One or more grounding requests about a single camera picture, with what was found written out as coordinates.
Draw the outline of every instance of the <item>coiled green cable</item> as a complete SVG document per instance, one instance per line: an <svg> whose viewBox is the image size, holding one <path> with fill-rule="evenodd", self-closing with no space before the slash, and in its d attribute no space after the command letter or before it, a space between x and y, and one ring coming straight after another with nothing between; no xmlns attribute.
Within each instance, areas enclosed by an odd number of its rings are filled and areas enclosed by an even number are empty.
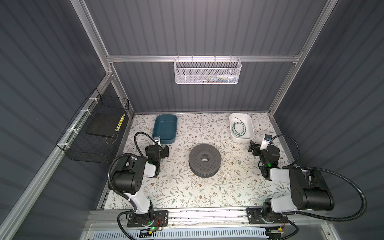
<svg viewBox="0 0 384 240"><path fill-rule="evenodd" d="M240 119L236 118L237 120L239 120L240 122L234 122L233 123L233 126L232 126L232 132L233 134L236 136L236 137L241 137L243 136L246 132L247 132L247 129L245 128L245 124L243 123L243 121L241 121ZM241 132L238 132L236 131L236 124L240 124L243 126L243 130Z"/></svg>

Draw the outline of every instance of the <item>gray spool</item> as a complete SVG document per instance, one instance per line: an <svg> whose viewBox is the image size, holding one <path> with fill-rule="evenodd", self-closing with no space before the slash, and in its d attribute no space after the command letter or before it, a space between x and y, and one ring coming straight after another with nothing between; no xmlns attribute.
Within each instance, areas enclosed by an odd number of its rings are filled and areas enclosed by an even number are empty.
<svg viewBox="0 0 384 240"><path fill-rule="evenodd" d="M220 152L212 145L199 144L189 153L189 167L199 177L212 177L220 169Z"/></svg>

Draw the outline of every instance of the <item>striped wall panel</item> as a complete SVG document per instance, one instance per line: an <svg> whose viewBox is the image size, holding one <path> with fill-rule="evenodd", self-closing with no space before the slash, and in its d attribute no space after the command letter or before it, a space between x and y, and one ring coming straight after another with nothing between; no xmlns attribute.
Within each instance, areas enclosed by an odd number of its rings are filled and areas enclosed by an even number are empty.
<svg viewBox="0 0 384 240"><path fill-rule="evenodd" d="M86 0L110 55L293 55L324 3Z"/></svg>
<svg viewBox="0 0 384 240"><path fill-rule="evenodd" d="M243 63L238 84L176 84L173 63L114 63L140 112L268 110L292 63Z"/></svg>
<svg viewBox="0 0 384 240"><path fill-rule="evenodd" d="M301 166L339 172L365 193L366 213L336 223L342 239L382 238L383 29L383 1L339 1L275 114L282 133L299 143ZM324 176L335 198L330 215L357 211L353 188Z"/></svg>
<svg viewBox="0 0 384 240"><path fill-rule="evenodd" d="M2 222L105 72L69 0L0 1L0 42ZM68 162L60 164L55 173L60 177L49 182L38 200L46 202L34 206L31 212L39 216L39 221L55 223L55 229L61 227L60 219L68 217L51 212L67 201L64 193L78 198L76 207L84 214L97 201L104 184L99 170L103 167ZM80 215L70 223L72 229L68 228L67 235L72 239L83 225L78 223ZM39 221L28 219L20 231L26 225L35 226L35 232L46 231Z"/></svg>

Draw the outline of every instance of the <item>blue object in basket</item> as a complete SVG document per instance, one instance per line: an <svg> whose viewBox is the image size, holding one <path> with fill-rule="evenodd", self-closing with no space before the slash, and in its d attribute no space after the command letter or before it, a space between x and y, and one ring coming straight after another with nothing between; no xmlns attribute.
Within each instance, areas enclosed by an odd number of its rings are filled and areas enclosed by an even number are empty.
<svg viewBox="0 0 384 240"><path fill-rule="evenodd" d="M173 114L159 115L155 120L152 137L160 137L161 144L171 144L176 140L177 117Z"/></svg>

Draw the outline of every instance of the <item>floral pattern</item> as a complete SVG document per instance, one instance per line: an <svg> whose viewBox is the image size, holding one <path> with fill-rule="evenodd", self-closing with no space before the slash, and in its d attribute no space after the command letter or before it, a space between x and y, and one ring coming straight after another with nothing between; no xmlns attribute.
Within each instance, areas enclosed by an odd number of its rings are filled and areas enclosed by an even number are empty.
<svg viewBox="0 0 384 240"><path fill-rule="evenodd" d="M269 197L289 194L289 184L266 181L257 166L259 157L248 152L249 143L230 138L229 113L177 114L176 141L169 145L169 157L162 160L157 178L144 178L142 189L155 208L231 207L262 205ZM249 113L255 130L254 142L261 143L264 134L276 135L267 113ZM133 136L143 131L152 134L158 114L135 115L124 152L138 154ZM150 140L139 135L142 151ZM222 162L217 174L201 178L192 173L188 164L190 150L197 144L214 145ZM280 142L281 166L287 165ZM126 209L127 200L113 191L108 193L104 209Z"/></svg>

